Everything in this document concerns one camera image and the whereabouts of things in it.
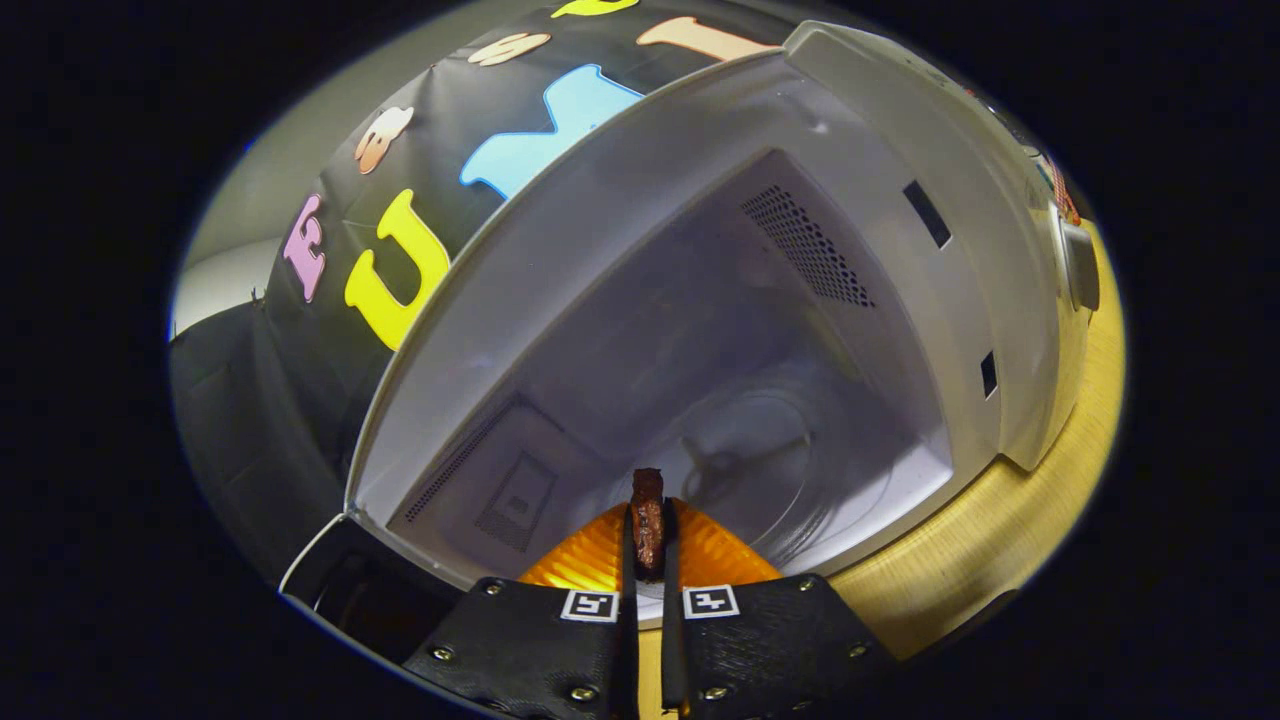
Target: metal mesh vent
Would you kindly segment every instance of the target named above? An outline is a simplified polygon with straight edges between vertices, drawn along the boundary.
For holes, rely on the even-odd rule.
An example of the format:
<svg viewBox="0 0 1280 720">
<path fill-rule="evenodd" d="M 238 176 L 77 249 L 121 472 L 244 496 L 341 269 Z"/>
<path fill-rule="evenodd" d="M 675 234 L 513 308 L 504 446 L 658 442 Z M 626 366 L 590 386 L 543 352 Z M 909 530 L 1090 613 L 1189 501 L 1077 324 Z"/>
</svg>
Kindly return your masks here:
<svg viewBox="0 0 1280 720">
<path fill-rule="evenodd" d="M 557 479 L 547 465 L 521 452 L 476 518 L 475 527 L 516 552 L 525 552 Z"/>
<path fill-rule="evenodd" d="M 408 510 L 404 511 L 404 520 L 412 523 L 413 520 L 417 519 L 417 515 L 422 511 L 424 507 L 426 507 L 426 503 L 431 502 L 431 498 L 435 497 L 435 493 L 440 492 L 440 488 L 444 487 L 444 483 L 449 482 L 449 479 L 453 477 L 453 473 L 456 473 L 458 468 L 461 468 L 462 464 L 467 461 L 467 457 L 471 457 L 471 452 L 474 452 L 476 446 L 480 445 L 481 441 L 484 441 L 485 436 L 488 436 L 489 430 L 492 430 L 493 427 L 498 424 L 498 420 L 500 420 L 502 416 L 503 413 L 494 415 L 488 423 L 485 423 L 480 428 L 480 430 L 471 439 L 467 441 L 466 445 L 462 446 L 462 450 L 457 455 L 454 455 L 452 460 L 449 460 L 448 466 L 444 468 L 444 471 L 440 473 L 440 477 L 435 478 L 435 480 L 433 480 L 431 484 L 428 486 L 425 491 L 422 491 L 422 495 L 413 501 L 413 505 L 411 505 Z"/>
<path fill-rule="evenodd" d="M 867 288 L 858 283 L 858 273 L 790 192 L 774 184 L 742 202 L 741 208 L 773 240 L 815 293 L 863 307 L 876 306 L 867 296 Z"/>
</svg>

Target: yellow letter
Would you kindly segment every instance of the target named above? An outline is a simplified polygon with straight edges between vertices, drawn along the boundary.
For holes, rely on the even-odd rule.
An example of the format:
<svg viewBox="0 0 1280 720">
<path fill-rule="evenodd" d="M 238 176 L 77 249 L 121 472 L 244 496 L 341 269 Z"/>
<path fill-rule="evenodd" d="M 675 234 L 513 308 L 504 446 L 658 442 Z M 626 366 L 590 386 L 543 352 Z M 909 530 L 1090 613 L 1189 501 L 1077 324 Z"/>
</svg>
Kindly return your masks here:
<svg viewBox="0 0 1280 720">
<path fill-rule="evenodd" d="M 640 0 L 616 0 L 613 3 L 605 3 L 604 0 L 573 0 L 572 3 L 564 5 L 559 10 L 556 10 L 552 17 L 558 18 L 561 15 L 608 15 L 609 13 L 617 13 L 618 10 L 626 10 L 632 5 L 636 5 Z"/>
<path fill-rule="evenodd" d="M 399 350 L 401 341 L 408 333 L 413 319 L 422 311 L 422 306 L 440 284 L 444 273 L 449 272 L 449 254 L 431 228 L 426 227 L 413 211 L 410 205 L 412 200 L 412 190 L 406 190 L 392 200 L 378 223 L 378 238 L 385 240 L 387 236 L 394 238 L 417 265 L 417 272 L 422 277 L 417 296 L 408 305 L 401 305 L 392 296 L 374 270 L 372 250 L 360 254 L 356 266 L 347 277 L 347 305 L 360 310 L 378 338 L 393 351 Z"/>
</svg>

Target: wooden table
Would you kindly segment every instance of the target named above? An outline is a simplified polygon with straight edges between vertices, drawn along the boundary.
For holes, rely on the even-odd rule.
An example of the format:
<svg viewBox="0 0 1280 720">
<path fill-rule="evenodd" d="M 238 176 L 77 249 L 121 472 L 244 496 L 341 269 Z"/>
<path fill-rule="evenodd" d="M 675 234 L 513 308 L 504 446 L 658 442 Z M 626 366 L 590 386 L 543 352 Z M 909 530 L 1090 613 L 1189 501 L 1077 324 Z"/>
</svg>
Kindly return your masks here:
<svg viewBox="0 0 1280 720">
<path fill-rule="evenodd" d="M 968 488 L 892 544 L 829 578 L 900 660 L 1018 589 L 1071 530 L 1102 478 L 1120 423 L 1125 336 L 1115 273 L 1097 228 L 1101 306 L 1075 410 L 1032 473 L 997 457 Z M 640 715 L 662 714 L 662 630 L 640 633 Z"/>
</svg>

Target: brown food item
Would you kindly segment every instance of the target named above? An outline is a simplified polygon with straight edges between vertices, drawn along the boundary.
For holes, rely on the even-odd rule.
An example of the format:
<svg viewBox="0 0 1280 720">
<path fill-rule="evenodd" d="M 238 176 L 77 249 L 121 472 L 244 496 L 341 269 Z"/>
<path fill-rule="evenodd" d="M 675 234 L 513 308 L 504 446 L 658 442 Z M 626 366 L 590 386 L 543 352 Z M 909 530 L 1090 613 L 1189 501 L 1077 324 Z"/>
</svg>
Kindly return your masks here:
<svg viewBox="0 0 1280 720">
<path fill-rule="evenodd" d="M 644 468 L 632 474 L 631 529 L 636 546 L 636 579 L 646 583 L 662 580 L 666 553 L 659 470 Z"/>
</svg>

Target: colorful letter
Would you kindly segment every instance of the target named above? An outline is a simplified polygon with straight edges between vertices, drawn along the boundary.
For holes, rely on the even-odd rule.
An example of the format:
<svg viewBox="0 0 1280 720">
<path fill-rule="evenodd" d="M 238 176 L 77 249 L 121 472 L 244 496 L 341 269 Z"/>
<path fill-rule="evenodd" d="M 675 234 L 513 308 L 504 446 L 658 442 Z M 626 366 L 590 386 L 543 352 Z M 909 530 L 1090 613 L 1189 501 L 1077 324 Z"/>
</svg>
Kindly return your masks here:
<svg viewBox="0 0 1280 720">
<path fill-rule="evenodd" d="M 324 237 L 320 222 L 315 219 L 316 210 L 320 209 L 320 196 L 312 195 L 302 205 L 302 213 L 293 223 L 289 240 L 284 243 L 284 259 L 293 264 L 293 270 L 302 281 L 302 297 L 311 302 L 316 292 L 316 283 L 324 273 L 324 252 L 316 252 L 314 247 L 320 245 Z"/>
<path fill-rule="evenodd" d="M 493 45 L 486 45 L 480 50 L 476 50 L 470 58 L 467 58 L 467 61 L 479 63 L 483 68 L 488 68 L 489 65 L 500 65 L 512 58 L 518 58 L 525 53 L 541 47 L 552 36 L 545 32 L 540 32 L 538 35 L 517 32 L 516 35 L 503 37 Z"/>
<path fill-rule="evenodd" d="M 379 163 L 383 161 L 383 155 L 387 155 L 387 149 L 390 147 L 393 140 L 399 137 L 399 133 L 404 132 L 404 127 L 413 118 L 413 109 L 401 110 L 399 108 L 388 108 L 385 113 L 378 115 L 374 124 L 369 126 L 365 131 L 364 140 L 356 146 L 356 160 L 360 160 L 360 174 L 367 176 L 374 172 Z"/>
<path fill-rule="evenodd" d="M 378 237 L 379 240 L 385 240 L 388 236 L 394 238 L 417 265 L 417 272 L 422 278 L 417 296 L 408 305 L 401 305 L 392 296 L 387 284 L 374 270 L 372 250 L 365 250 L 360 254 L 360 258 L 356 259 L 356 266 L 352 268 L 351 275 L 347 278 L 347 305 L 360 310 L 378 338 L 393 351 L 399 350 L 401 341 L 408 333 L 413 319 L 422 311 L 422 306 L 440 284 L 444 274 L 449 272 L 449 254 L 445 252 L 431 228 L 426 227 L 426 223 L 413 211 L 410 205 L 412 200 L 412 190 L 406 190 L 396 196 L 378 223 Z"/>
<path fill-rule="evenodd" d="M 458 179 L 484 182 L 509 199 L 591 128 L 644 97 L 600 74 L 599 65 L 570 70 L 547 87 L 543 101 L 554 132 L 511 132 L 484 141 Z"/>
<path fill-rule="evenodd" d="M 617 13 L 618 10 L 626 10 L 640 0 L 617 0 L 614 3 L 605 3 L 604 0 L 573 0 L 572 3 L 563 5 L 559 10 L 552 13 L 553 18 L 561 15 L 608 15 L 609 13 Z"/>
<path fill-rule="evenodd" d="M 762 45 L 731 32 L 700 26 L 698 24 L 698 18 L 691 17 L 673 18 L 658 23 L 636 40 L 636 45 L 655 45 L 658 42 L 687 47 L 695 53 L 710 55 L 717 60 L 733 60 L 744 55 L 777 47 L 777 45 Z"/>
</svg>

